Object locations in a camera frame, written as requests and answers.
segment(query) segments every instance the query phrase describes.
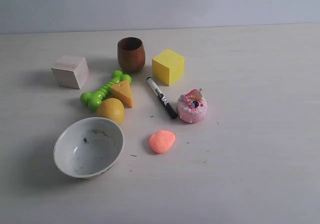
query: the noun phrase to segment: marker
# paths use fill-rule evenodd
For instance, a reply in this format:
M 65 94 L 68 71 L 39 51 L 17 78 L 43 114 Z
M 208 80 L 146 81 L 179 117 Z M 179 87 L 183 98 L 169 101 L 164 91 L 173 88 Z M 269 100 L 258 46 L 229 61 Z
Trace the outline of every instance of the marker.
M 171 119 L 176 119 L 178 117 L 177 113 L 175 112 L 175 110 L 171 107 L 171 105 L 169 104 L 168 100 L 166 99 L 166 97 L 164 96 L 164 94 L 161 92 L 161 90 L 159 89 L 159 87 L 157 86 L 157 84 L 154 82 L 154 80 L 151 77 L 148 77 L 146 79 L 146 81 L 148 82 L 149 86 L 151 87 L 151 89 L 153 90 L 153 92 L 155 93 L 155 95 L 158 97 L 158 99 L 160 100 L 160 102 L 163 104 L 163 106 L 165 107 L 166 111 L 168 112 L 168 114 L 170 115 Z

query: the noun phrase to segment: lemon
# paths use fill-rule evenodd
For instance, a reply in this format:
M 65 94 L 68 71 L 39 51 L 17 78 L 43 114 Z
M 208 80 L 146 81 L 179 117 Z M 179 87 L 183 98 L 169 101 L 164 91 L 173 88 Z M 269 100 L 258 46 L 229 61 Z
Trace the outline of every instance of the lemon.
M 97 116 L 113 120 L 117 124 L 121 124 L 125 118 L 124 105 L 116 98 L 103 100 L 97 110 Z

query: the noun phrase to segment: orange squishy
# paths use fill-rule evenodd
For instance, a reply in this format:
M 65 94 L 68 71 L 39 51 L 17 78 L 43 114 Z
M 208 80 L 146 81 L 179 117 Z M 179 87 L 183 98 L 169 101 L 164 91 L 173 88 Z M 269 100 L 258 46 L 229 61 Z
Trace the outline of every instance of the orange squishy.
M 167 130 L 160 130 L 149 139 L 149 145 L 156 153 L 164 153 L 169 150 L 174 143 L 175 134 Z

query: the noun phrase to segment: brown wooden cup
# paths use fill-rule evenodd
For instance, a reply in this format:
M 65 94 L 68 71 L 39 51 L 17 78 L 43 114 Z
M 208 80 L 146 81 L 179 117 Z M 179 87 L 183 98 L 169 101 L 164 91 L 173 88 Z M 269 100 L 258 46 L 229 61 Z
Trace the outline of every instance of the brown wooden cup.
M 118 42 L 118 63 L 124 71 L 139 72 L 145 66 L 145 49 L 142 41 L 127 37 Z

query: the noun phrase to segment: yellow foam cube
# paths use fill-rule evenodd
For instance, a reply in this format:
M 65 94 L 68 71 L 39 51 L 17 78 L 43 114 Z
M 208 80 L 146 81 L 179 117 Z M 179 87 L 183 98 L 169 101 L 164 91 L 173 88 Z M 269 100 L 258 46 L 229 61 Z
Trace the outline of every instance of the yellow foam cube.
M 173 84 L 184 75 L 184 59 L 176 52 L 166 49 L 152 59 L 153 76 L 166 85 Z

